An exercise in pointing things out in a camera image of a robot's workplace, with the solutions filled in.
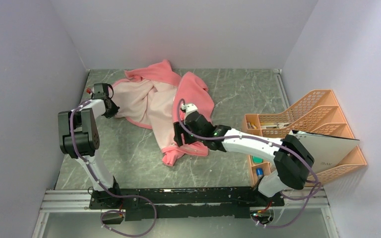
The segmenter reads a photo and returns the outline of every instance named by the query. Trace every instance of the orange desk organizer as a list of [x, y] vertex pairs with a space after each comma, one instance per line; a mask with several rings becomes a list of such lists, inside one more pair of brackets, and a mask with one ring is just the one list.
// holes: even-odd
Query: orange desk organizer
[[[256, 129], [248, 128], [248, 122], [255, 125]], [[263, 125], [278, 123], [286, 123], [288, 126], [283, 128], [262, 128]], [[242, 121], [243, 132], [264, 137], [284, 138], [292, 129], [354, 138], [353, 132], [332, 90], [311, 91], [282, 113], [246, 114]], [[252, 157], [248, 156], [248, 163], [252, 185], [257, 180], [256, 168], [261, 167], [263, 170], [265, 168], [265, 175], [271, 172], [268, 162], [254, 164]], [[317, 176], [322, 184], [325, 184], [366, 165], [367, 162], [363, 153], [357, 146], [336, 167], [318, 173]]]

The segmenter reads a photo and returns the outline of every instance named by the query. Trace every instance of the pink blanket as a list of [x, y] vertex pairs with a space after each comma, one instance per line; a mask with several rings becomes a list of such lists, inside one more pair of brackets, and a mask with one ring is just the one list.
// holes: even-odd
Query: pink blanket
[[164, 154], [164, 164], [172, 166], [184, 154], [208, 155], [208, 148], [200, 142], [178, 147], [173, 140], [173, 122], [179, 120], [176, 107], [181, 98], [194, 103], [199, 113], [210, 120], [214, 102], [202, 79], [191, 72], [180, 77], [166, 59], [147, 68], [125, 71], [125, 75], [128, 79], [113, 84], [112, 100], [120, 107], [116, 117], [152, 129]]

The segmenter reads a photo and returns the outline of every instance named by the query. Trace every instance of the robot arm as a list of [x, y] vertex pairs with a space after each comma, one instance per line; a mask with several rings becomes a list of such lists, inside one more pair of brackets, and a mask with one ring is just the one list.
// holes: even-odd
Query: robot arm
[[[175, 141], [181, 146], [183, 145], [182, 137], [185, 143], [190, 144], [196, 141], [204, 143], [211, 150], [220, 150], [223, 152], [239, 152], [267, 160], [276, 170], [270, 175], [264, 176], [258, 183], [258, 191], [267, 198], [273, 197], [276, 193], [288, 187], [293, 189], [303, 189], [307, 177], [308, 169], [293, 155], [278, 148], [272, 144], [278, 144], [288, 147], [300, 155], [311, 167], [314, 159], [300, 141], [292, 136], [287, 135], [284, 139], [266, 138], [261, 136], [249, 135], [232, 129], [229, 126], [217, 125], [213, 126], [206, 118], [198, 113], [197, 107], [192, 103], [181, 106], [181, 110], [185, 113], [184, 124], [192, 133], [203, 137], [219, 137], [218, 140], [201, 140], [189, 135], [176, 122]], [[243, 138], [243, 136], [251, 136], [260, 140]]]
[[[58, 114], [59, 143], [62, 152], [69, 154], [71, 158], [79, 162], [89, 178], [91, 178], [93, 183], [92, 198], [98, 202], [105, 203], [109, 207], [117, 207], [121, 202], [120, 199], [111, 197], [101, 187], [103, 185], [111, 193], [120, 195], [118, 183], [104, 165], [98, 152], [100, 138], [95, 121], [99, 116], [110, 118], [118, 112], [119, 107], [109, 97], [109, 88], [111, 86], [106, 83], [95, 84], [91, 100], [87, 101], [82, 108], [75, 111], [73, 117], [73, 111], [60, 112]], [[77, 149], [85, 160], [78, 158], [74, 150], [70, 124], [72, 124], [74, 129]], [[95, 181], [91, 173], [97, 177], [100, 184]]]

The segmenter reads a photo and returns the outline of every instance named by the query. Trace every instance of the blue marker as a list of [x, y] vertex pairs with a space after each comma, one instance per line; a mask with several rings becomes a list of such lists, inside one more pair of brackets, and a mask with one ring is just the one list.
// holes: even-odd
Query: blue marker
[[263, 170], [261, 168], [256, 169], [257, 179], [261, 179], [263, 177]]

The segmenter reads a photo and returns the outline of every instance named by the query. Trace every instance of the green object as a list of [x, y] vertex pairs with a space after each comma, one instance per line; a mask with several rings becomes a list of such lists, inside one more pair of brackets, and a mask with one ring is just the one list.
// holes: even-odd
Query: green object
[[255, 164], [260, 164], [263, 162], [263, 159], [259, 158], [259, 157], [255, 157], [255, 156], [252, 156], [252, 161], [255, 163]]

